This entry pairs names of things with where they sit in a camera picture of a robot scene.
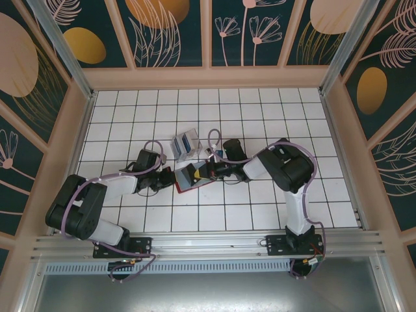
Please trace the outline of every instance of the decorative wallpaper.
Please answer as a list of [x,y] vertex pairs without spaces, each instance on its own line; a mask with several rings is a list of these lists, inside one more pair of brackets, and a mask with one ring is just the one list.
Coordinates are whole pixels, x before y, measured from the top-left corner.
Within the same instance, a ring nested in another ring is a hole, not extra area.
[[0,117],[0,232],[16,234],[43,156]]
[[117,0],[137,67],[202,66],[196,0]]
[[45,0],[45,4],[82,68],[127,67],[104,0]]
[[3,268],[5,267],[6,260],[8,256],[8,250],[0,248],[0,276]]
[[11,0],[0,29],[0,100],[48,142],[68,85]]
[[307,0],[287,65],[329,65],[363,0]]
[[385,5],[385,2],[387,0],[380,0],[380,2],[377,5],[377,9],[375,11],[375,13],[372,15],[372,18],[370,19],[369,23],[367,24],[367,26],[365,27],[365,30],[363,31],[363,34],[361,35],[361,38],[358,40],[358,43],[356,44],[356,46],[354,47],[354,49],[351,51],[351,54],[349,56],[349,58],[346,60],[342,70],[341,70],[341,75],[344,75],[345,71],[347,70],[347,68],[349,67],[352,59],[355,57],[356,55],[356,51],[358,50],[359,47],[361,47],[365,37],[367,36],[367,34],[370,31],[370,28],[372,27],[372,24],[374,24],[374,22],[376,21],[376,18],[378,17],[378,14],[380,13],[380,11],[382,10],[383,6]]
[[416,243],[408,245],[408,252],[410,254],[410,258],[413,262],[413,265],[416,268]]
[[370,138],[416,91],[415,0],[396,1],[346,82]]
[[400,229],[416,227],[416,110],[372,149],[372,155]]
[[212,65],[277,65],[293,3],[213,0]]

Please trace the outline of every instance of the ventilation grille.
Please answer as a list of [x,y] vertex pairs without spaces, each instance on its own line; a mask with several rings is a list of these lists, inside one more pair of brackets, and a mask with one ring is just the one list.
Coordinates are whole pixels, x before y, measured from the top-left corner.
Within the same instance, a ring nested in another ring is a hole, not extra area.
[[[145,263],[135,267],[121,268],[115,274],[138,272]],[[45,275],[100,275],[108,274],[108,263],[50,263]],[[159,261],[154,262],[143,274],[186,274],[186,273],[240,273],[289,271],[288,259],[273,260],[230,260],[230,261]]]

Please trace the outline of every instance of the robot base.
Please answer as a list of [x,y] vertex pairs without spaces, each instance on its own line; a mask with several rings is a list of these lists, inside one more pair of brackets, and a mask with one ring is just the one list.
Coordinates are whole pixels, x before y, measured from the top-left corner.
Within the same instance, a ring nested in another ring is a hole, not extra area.
[[285,235],[266,236],[268,255],[314,255],[315,249],[324,252],[322,236],[315,234],[315,227],[311,227],[302,235],[293,234],[286,227]]

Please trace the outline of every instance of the small box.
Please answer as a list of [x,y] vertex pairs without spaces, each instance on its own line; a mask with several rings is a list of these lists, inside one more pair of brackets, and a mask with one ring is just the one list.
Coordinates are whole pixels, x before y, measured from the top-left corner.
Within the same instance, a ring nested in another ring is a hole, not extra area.
[[202,144],[196,130],[192,129],[175,136],[170,143],[170,147],[176,162],[180,163],[188,159],[197,158],[202,149]]

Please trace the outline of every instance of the white tile floor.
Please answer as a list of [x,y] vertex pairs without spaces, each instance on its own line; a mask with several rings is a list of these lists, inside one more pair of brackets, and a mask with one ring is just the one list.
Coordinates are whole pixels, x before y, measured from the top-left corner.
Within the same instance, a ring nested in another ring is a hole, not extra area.
[[[101,91],[78,174],[91,178],[117,172],[135,161],[150,139],[161,141],[172,168],[181,168],[184,164],[174,163],[169,142],[192,128],[204,147],[212,128],[220,129],[224,139],[241,139],[249,157],[281,137],[302,145],[317,156],[319,167],[309,190],[310,217],[328,228],[358,226],[325,113],[312,88]],[[265,175],[238,185],[214,182],[184,194],[170,187],[154,197],[126,195],[106,202],[101,217],[132,232],[223,231],[284,228],[287,212],[283,192]]]

